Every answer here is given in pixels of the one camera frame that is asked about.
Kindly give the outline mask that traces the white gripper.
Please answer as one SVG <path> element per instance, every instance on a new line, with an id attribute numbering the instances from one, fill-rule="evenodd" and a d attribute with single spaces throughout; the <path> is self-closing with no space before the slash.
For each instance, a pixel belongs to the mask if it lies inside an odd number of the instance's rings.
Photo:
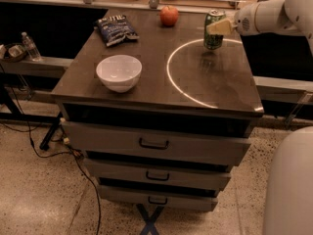
<path id="1" fill-rule="evenodd" d="M 206 31 L 211 35 L 228 35 L 235 29 L 240 35 L 256 35 L 259 33 L 256 27 L 255 16 L 258 3 L 242 7 L 235 14 L 235 23 L 228 18 L 209 24 Z"/>

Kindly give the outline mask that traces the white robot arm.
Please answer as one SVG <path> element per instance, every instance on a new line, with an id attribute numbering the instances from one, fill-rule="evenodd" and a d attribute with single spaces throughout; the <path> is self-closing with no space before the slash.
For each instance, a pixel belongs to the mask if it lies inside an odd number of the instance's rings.
<path id="1" fill-rule="evenodd" d="M 303 36 L 313 52 L 313 0 L 267 0 L 209 24 L 209 34 Z M 313 235 L 313 127 L 289 134 L 274 153 L 262 235 Z"/>

